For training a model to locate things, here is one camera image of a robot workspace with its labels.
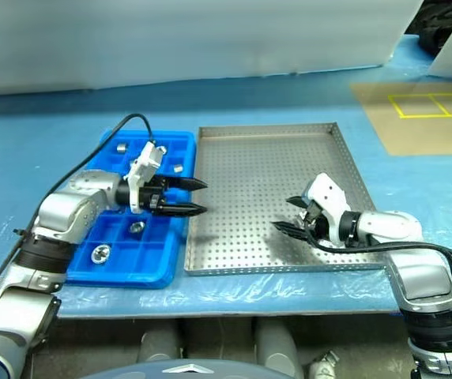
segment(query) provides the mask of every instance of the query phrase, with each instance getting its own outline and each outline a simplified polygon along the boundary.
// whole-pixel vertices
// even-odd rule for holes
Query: stainless steel tray
[[[299,209],[285,199],[323,171],[352,209],[374,209],[336,123],[201,128],[195,176],[209,188],[193,201],[209,211],[190,219],[185,269],[222,275],[382,267],[382,255],[324,253],[271,224],[293,220]]]

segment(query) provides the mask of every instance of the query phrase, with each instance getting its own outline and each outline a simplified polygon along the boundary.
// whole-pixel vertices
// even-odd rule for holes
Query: cable
[[[357,247],[357,248],[349,247],[344,249],[336,249],[319,244],[319,242],[315,239],[314,235],[312,235],[308,223],[306,223],[305,225],[305,230],[307,231],[308,243],[311,244],[313,247],[325,251],[327,253],[357,254],[357,253],[381,253],[390,250],[410,250],[410,249],[436,250],[447,259],[452,278],[452,249],[449,249],[445,246],[435,245],[433,243],[427,242],[383,242],[375,246]]]
[[[121,128],[128,123],[129,120],[131,120],[132,118],[141,118],[141,120],[144,122],[145,124],[145,128],[147,129],[147,131],[149,132],[149,140],[152,143],[155,143],[156,141],[154,140],[154,135],[153,135],[153,131],[150,127],[149,124],[149,120],[140,113],[133,113],[133,114],[128,114],[125,118],[123,118],[121,120],[121,122],[119,124],[117,124],[115,126],[114,129],[112,129],[112,131],[110,132],[110,134],[108,134],[108,137],[105,138],[103,141],[100,142],[100,144],[98,144],[98,146],[92,150],[92,152],[86,156],[78,165],[76,165],[74,168],[72,168],[70,171],[68,171],[64,176],[62,176],[48,191],[47,193],[45,193],[45,195],[42,197],[42,200],[40,200],[38,206],[36,207],[36,210],[34,211],[31,220],[28,223],[28,226],[24,229],[24,232],[22,234],[22,236],[15,242],[15,245],[13,246],[13,248],[10,250],[9,254],[6,256],[6,258],[3,260],[2,264],[0,265],[0,275],[3,273],[3,271],[5,271],[6,266],[8,266],[8,264],[12,261],[12,259],[15,257],[15,255],[17,254],[17,251],[19,251],[19,248],[22,246],[22,242],[25,239],[25,236],[30,235],[31,234],[31,228],[33,227],[33,224],[35,223],[36,217],[38,216],[38,211],[40,210],[40,206],[42,205],[43,201],[47,198],[47,196],[49,196],[51,193],[53,193],[54,191],[56,191],[66,180],[68,180],[70,178],[70,176],[72,176],[73,174],[75,174],[78,170],[80,170],[87,162],[89,162],[92,158],[94,158],[94,156],[100,152],[100,150],[102,148],[105,147],[105,145],[110,142],[110,140],[117,134],[118,131],[121,130]]]

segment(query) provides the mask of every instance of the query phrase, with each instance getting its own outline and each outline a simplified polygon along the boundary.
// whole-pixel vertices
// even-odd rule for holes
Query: blue tray
[[[187,132],[157,132],[158,146],[168,150],[157,174],[191,177],[194,173],[196,144],[194,135]],[[144,131],[119,131],[87,166],[127,174],[130,161],[140,154],[148,140]],[[124,154],[117,145],[127,144]],[[176,174],[173,167],[183,165]],[[190,194],[180,189],[166,192],[168,203],[189,201]],[[137,221],[145,222],[141,234],[131,234],[129,227]],[[129,207],[119,212],[105,211],[80,244],[68,268],[68,282],[91,286],[162,288],[175,274],[180,245],[186,243],[183,231],[187,219],[153,216],[149,212],[131,213]],[[101,244],[111,247],[109,259],[102,265],[91,261],[91,252]]]

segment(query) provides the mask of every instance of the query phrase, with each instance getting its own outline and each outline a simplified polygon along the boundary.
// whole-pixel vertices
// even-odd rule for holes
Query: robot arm
[[[160,216],[206,211],[193,203],[166,203],[164,191],[170,186],[199,190],[206,184],[194,178],[154,175],[162,155],[150,141],[126,177],[82,171],[44,199],[31,233],[25,235],[0,283],[0,379],[19,378],[28,350],[47,338],[61,304],[53,294],[64,284],[77,245],[102,211],[121,206]]]
[[[300,199],[288,201],[305,209],[299,215],[301,227],[277,222],[276,228],[304,241],[331,242],[335,252],[423,241],[419,221],[407,213],[352,212],[344,191],[324,173],[309,183]],[[386,268],[417,365],[413,377],[452,377],[452,280],[441,255],[428,249],[391,250],[386,252]]]

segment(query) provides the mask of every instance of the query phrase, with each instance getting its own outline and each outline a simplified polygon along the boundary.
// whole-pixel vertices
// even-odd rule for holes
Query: blue tablecloth
[[[429,242],[452,246],[452,156],[389,156],[349,85],[433,81],[406,36],[385,66],[299,76],[181,81],[101,91],[0,96],[0,262],[43,193],[131,112],[154,129],[337,122],[377,209],[412,213]],[[130,128],[139,127],[136,122]],[[382,271],[192,277],[183,252],[163,290],[75,287],[62,317],[351,313],[397,308]]]

